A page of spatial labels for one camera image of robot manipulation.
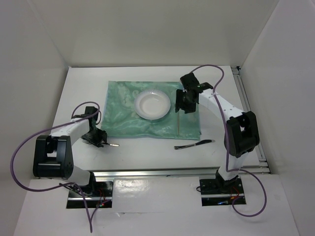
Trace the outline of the silver metal spoon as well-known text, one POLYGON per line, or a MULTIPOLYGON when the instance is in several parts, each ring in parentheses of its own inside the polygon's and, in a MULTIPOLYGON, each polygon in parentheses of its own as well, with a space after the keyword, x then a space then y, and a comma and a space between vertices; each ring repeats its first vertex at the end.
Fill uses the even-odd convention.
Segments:
POLYGON ((177 112, 177 136, 179 136, 179 130, 180 130, 180 113, 177 112))

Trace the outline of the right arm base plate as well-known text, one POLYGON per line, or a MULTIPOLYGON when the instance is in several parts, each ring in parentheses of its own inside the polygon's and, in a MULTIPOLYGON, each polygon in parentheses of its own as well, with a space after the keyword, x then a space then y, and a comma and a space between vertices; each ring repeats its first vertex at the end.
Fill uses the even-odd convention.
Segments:
POLYGON ((228 206, 245 205, 246 198, 241 179, 238 177, 234 183, 220 188, 215 179, 200 179, 196 191, 201 194, 202 206, 228 206))

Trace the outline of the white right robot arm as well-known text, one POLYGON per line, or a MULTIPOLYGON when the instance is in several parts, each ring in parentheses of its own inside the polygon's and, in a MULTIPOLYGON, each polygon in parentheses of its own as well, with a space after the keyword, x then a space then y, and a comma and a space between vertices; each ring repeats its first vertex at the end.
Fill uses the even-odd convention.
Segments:
POLYGON ((193 113, 197 104, 206 107, 223 121, 226 160, 216 171, 215 188, 225 193, 235 184, 248 154, 259 144, 256 116, 251 111, 236 108, 215 92, 209 83, 176 91, 175 112, 183 110, 186 114, 193 113))

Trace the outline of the green damask cloth placemat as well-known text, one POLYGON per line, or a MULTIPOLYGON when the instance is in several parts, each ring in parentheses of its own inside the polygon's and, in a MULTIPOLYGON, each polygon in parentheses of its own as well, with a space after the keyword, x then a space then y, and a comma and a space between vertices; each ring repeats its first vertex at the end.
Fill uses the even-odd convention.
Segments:
POLYGON ((101 129, 109 137, 133 138, 155 137, 164 139, 199 140, 199 110, 185 114, 180 113, 180 130, 177 136, 177 113, 175 112, 176 90, 182 89, 179 82, 140 82, 109 81, 101 129), (137 95, 147 89, 164 92, 170 99, 170 111, 157 120, 141 118, 134 109, 137 95))

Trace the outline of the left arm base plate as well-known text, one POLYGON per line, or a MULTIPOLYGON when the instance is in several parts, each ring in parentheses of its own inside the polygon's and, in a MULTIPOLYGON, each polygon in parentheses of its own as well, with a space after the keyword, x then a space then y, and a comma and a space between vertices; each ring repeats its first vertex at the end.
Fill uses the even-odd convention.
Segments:
POLYGON ((113 197, 113 180, 93 181, 89 185, 80 186, 83 194, 76 186, 68 188, 67 209, 85 208, 84 199, 88 208, 111 208, 113 197))

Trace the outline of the white plate blue rim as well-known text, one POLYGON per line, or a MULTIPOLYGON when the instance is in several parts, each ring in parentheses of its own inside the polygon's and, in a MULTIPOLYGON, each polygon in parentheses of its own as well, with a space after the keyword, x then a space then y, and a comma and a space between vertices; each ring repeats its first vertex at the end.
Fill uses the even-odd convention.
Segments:
POLYGON ((134 100, 135 112, 144 119, 157 120, 163 118, 170 110, 169 97, 157 89, 148 89, 137 95, 134 100))

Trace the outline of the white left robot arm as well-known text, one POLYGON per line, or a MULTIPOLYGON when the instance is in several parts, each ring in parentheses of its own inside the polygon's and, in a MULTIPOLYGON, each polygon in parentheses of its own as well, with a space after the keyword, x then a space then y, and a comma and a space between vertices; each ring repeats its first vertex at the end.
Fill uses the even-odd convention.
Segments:
POLYGON ((97 191, 97 183, 92 172, 74 165, 72 146, 79 139, 84 143, 102 148, 107 141, 107 133, 96 127, 98 115, 89 119, 87 114, 75 115, 73 124, 62 127, 51 135, 40 135, 35 142, 33 175, 39 178, 60 178, 77 183, 85 196, 97 191))

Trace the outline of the silver metal fork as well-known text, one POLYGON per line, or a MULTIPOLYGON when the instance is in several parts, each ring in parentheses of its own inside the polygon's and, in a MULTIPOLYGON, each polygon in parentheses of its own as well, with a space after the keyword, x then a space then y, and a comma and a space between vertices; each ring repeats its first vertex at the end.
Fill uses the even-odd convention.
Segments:
MULTIPOLYGON (((87 140, 82 140, 82 142, 83 142, 83 143, 86 143, 86 144, 88 144, 88 145, 93 145, 93 146, 95 146, 95 143, 91 143, 91 142, 89 142, 89 141, 87 141, 87 140)), ((110 144, 110 143, 107 143, 107 142, 104 142, 104 143, 105 143, 104 146, 111 146, 111 147, 119 147, 119 146, 120 146, 119 144, 110 144)))

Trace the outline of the black handled knife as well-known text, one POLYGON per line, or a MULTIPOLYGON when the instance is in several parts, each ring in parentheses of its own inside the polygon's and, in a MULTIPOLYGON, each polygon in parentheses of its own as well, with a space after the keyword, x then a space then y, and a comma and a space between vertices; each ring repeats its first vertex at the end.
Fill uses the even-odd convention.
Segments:
POLYGON ((214 143, 214 140, 201 140, 197 143, 194 144, 189 144, 189 145, 183 145, 183 146, 174 146, 175 150, 180 150, 180 149, 185 149, 185 148, 190 148, 190 147, 195 147, 203 144, 208 144, 208 143, 214 143))

